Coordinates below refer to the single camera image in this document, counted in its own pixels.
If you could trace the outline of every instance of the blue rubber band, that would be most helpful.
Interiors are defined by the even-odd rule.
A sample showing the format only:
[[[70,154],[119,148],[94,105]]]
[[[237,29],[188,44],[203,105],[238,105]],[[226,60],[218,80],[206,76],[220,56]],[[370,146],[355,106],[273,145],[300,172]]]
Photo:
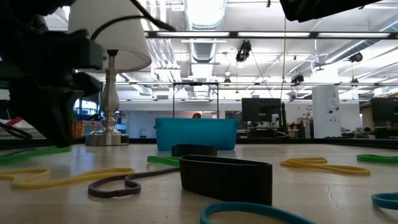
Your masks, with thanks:
[[[209,215],[216,212],[229,212],[229,211],[256,213],[259,215],[274,217],[279,220],[285,221],[287,223],[315,224],[315,222],[307,220],[306,218],[294,215],[293,213],[286,212],[272,206],[261,205],[257,203],[247,203],[247,202],[220,202],[208,205],[201,211],[200,224],[214,224],[207,219]]]
[[[398,210],[398,193],[373,194],[372,203],[380,208]]]

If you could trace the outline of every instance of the teal plastic bin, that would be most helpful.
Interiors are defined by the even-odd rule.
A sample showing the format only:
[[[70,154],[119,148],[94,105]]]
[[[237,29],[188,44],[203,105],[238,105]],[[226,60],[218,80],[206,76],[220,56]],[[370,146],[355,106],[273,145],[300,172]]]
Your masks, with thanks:
[[[171,151],[178,144],[214,146],[233,150],[238,120],[156,118],[156,141],[159,151]]]

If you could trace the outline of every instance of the black rubber belt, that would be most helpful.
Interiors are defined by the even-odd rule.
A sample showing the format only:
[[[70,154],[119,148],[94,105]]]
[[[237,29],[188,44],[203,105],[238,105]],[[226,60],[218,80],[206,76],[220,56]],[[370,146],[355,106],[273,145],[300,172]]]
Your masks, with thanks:
[[[227,202],[272,205],[272,164],[212,156],[182,156],[184,190]]]
[[[214,146],[201,146],[194,144],[178,144],[172,147],[172,156],[186,155],[217,156],[217,148]]]
[[[91,196],[100,197],[100,198],[111,198],[111,197],[122,197],[122,196],[127,196],[127,195],[136,195],[136,194],[141,193],[141,184],[133,181],[134,179],[143,178],[143,177],[153,177],[156,175],[168,174],[168,173],[176,172],[179,170],[180,170],[179,167],[174,167],[174,168],[167,168],[167,169],[156,170],[156,171],[141,172],[141,173],[136,173],[136,174],[131,174],[131,175],[119,175],[119,176],[104,178],[104,179],[97,180],[97,181],[91,183],[88,186],[88,194]],[[99,186],[101,186],[105,183],[112,182],[115,180],[123,180],[123,179],[124,179],[124,185],[127,187],[130,187],[130,189],[119,189],[119,190],[112,190],[112,191],[97,189]]]

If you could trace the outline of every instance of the ceiling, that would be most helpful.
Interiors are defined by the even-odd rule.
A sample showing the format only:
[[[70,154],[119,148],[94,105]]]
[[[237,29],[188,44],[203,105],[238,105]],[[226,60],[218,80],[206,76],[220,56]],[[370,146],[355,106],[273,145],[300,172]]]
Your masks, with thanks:
[[[186,30],[183,1],[167,1],[167,23],[173,25],[177,30]],[[398,20],[398,2],[385,0],[364,9],[352,9],[341,12],[326,18],[307,21],[303,23],[285,21],[284,12],[279,1],[272,0],[270,8],[266,7],[267,1],[257,0],[227,0],[226,15],[223,30],[239,31],[342,31],[342,32],[369,32],[374,27],[383,23],[391,17],[396,16]],[[68,9],[58,10],[55,14],[47,16],[46,22],[51,30],[67,30]],[[188,77],[190,74],[190,56],[188,45],[181,43],[181,39],[172,39],[172,48],[178,65],[181,67],[181,77]],[[237,68],[235,62],[236,49],[241,45],[242,40],[227,39],[226,43],[218,44],[218,51],[215,62],[219,65],[213,67],[212,74],[223,80],[225,72],[230,72],[238,82],[260,82],[261,75],[266,80],[280,82],[283,74],[287,74],[298,64],[312,55],[330,54],[350,40],[250,40],[252,54],[246,60],[244,68]],[[338,62],[333,66],[338,69],[338,76],[341,81],[348,82],[351,76],[375,71],[383,66],[394,62],[398,56],[397,40],[383,40],[377,44],[361,51],[364,60],[353,64],[351,70],[350,62]],[[384,52],[388,54],[374,58]],[[300,70],[305,77],[310,78],[312,70],[306,67]],[[378,73],[372,81],[382,80],[398,75],[398,67],[388,72]]]

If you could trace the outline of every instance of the table lamp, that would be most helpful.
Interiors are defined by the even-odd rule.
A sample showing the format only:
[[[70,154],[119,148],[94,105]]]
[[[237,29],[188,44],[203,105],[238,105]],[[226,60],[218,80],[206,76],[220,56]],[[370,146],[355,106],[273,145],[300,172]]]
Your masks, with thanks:
[[[79,0],[70,8],[68,31],[86,29],[90,38],[106,50],[106,69],[90,71],[104,72],[106,83],[100,101],[100,108],[104,111],[103,128],[86,135],[88,146],[128,144],[128,134],[121,134],[115,127],[115,112],[119,109],[116,75],[151,64],[144,29],[137,19],[142,17],[141,9],[136,3],[130,0]]]

